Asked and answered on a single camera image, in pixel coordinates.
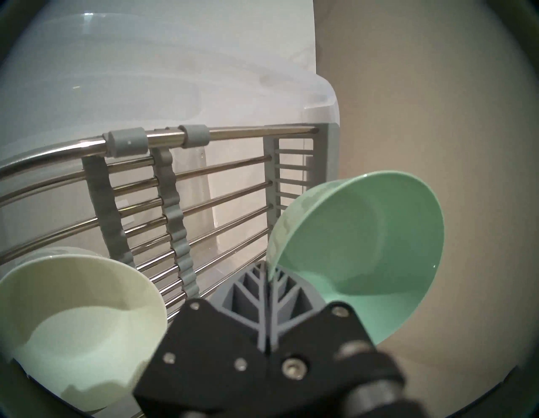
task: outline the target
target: dish drying rack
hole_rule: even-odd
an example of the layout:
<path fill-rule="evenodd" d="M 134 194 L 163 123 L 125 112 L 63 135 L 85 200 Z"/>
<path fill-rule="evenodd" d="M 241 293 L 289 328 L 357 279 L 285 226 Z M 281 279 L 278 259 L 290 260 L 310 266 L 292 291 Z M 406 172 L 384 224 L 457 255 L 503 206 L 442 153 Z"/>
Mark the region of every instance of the dish drying rack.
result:
<path fill-rule="evenodd" d="M 200 147 L 206 146 L 210 141 L 259 137 L 262 137 L 263 141 L 264 154 L 262 156 L 179 173 L 174 173 L 172 169 L 173 156 L 170 152 L 172 148 Z M 280 148 L 280 139 L 291 138 L 311 138 L 313 140 L 312 149 Z M 216 266 L 271 232 L 281 212 L 286 209 L 286 206 L 281 204 L 281 198 L 295 199 L 298 197 L 297 194 L 281 191 L 282 184 L 293 184 L 308 189 L 337 178 L 338 138 L 339 126 L 335 123 L 219 128 L 207 128 L 205 125 L 184 125 L 177 128 L 167 127 L 152 131 L 145 131 L 143 128 L 131 128 L 110 131 L 91 138 L 59 143 L 2 161 L 0 162 L 0 181 L 29 170 L 38 170 L 66 161 L 81 159 L 82 170 L 42 180 L 0 195 L 0 207 L 47 190 L 86 181 L 95 216 L 7 249 L 0 253 L 0 265 L 62 239 L 94 228 L 100 228 L 110 257 L 129 264 L 141 272 L 146 272 L 165 261 L 174 260 L 172 267 L 149 277 L 159 289 L 167 309 L 172 309 L 168 314 L 168 322 L 170 323 L 180 310 L 185 299 L 189 297 L 207 298 L 234 274 L 266 255 L 266 250 L 260 252 L 207 289 L 199 290 L 196 282 L 197 275 Z M 305 163 L 304 165 L 281 164 L 280 155 L 282 154 L 305 156 Z M 115 161 L 120 157 L 134 158 Z M 211 198 L 190 207 L 181 207 L 181 197 L 177 191 L 176 182 L 256 164 L 264 164 L 264 182 Z M 110 174 L 148 166 L 153 167 L 153 177 L 116 187 L 111 186 Z M 303 178 L 305 180 L 282 177 L 282 170 L 304 172 Z M 131 204 L 121 209 L 116 207 L 115 198 L 150 188 L 157 188 L 157 198 Z M 183 224 L 184 217 L 258 190 L 265 190 L 266 202 L 264 206 L 194 239 L 187 240 L 187 233 Z M 131 228 L 122 226 L 122 218 L 158 207 L 162 208 L 161 216 Z M 266 228 L 194 268 L 190 256 L 192 246 L 223 234 L 262 214 L 266 214 Z M 139 245 L 129 245 L 129 238 L 162 226 L 167 229 L 165 234 Z M 166 243 L 170 244 L 166 252 L 135 265 L 134 256 Z M 172 275 L 177 275 L 177 278 L 166 286 L 160 286 L 161 280 Z M 170 296 L 171 293 L 179 289 L 181 289 L 180 293 Z"/>

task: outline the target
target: white wall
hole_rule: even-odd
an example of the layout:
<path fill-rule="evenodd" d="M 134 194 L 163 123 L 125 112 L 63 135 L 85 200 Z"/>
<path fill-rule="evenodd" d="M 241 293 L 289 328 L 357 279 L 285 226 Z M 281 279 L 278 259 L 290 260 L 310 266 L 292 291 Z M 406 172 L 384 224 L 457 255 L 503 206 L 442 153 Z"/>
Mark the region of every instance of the white wall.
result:
<path fill-rule="evenodd" d="M 315 0 L 317 70 L 341 111 L 342 177 L 411 172 L 436 193 L 436 279 L 381 348 L 434 416 L 525 357 L 539 318 L 539 88 L 479 1 Z"/>

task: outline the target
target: bolt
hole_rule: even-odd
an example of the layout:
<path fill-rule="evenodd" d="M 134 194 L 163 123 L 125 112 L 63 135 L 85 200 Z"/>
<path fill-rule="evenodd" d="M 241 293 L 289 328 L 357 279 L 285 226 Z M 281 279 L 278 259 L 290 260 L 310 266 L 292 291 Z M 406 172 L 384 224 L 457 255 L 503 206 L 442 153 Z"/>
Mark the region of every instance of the bolt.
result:
<path fill-rule="evenodd" d="M 307 365 L 300 359 L 290 357 L 282 362 L 282 373 L 291 380 L 301 380 L 307 374 Z"/>
<path fill-rule="evenodd" d="M 346 318 L 348 315 L 350 315 L 350 312 L 348 312 L 348 309 L 346 309 L 343 306 L 335 306 L 331 313 L 339 318 Z"/>
<path fill-rule="evenodd" d="M 352 340 L 342 344 L 338 351 L 335 353 L 335 360 L 343 360 L 353 355 L 373 351 L 374 348 L 367 341 L 364 340 Z"/>
<path fill-rule="evenodd" d="M 247 369 L 247 361 L 241 357 L 236 359 L 234 362 L 234 368 L 239 372 L 245 371 L 245 369 Z"/>
<path fill-rule="evenodd" d="M 166 364 L 174 364 L 176 362 L 176 356 L 174 353 L 165 353 L 163 356 L 163 361 Z"/>

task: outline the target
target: green bowl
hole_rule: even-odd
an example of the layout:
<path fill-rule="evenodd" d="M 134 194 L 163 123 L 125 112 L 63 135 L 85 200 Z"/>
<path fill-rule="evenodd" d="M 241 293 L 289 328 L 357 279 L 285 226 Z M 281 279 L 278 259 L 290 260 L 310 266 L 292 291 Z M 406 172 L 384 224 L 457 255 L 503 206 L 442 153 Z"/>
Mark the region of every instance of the green bowl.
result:
<path fill-rule="evenodd" d="M 432 190 L 400 172 L 320 184 L 281 214 L 268 241 L 277 265 L 328 303 L 350 304 L 378 344 L 419 305 L 440 263 L 444 220 Z"/>

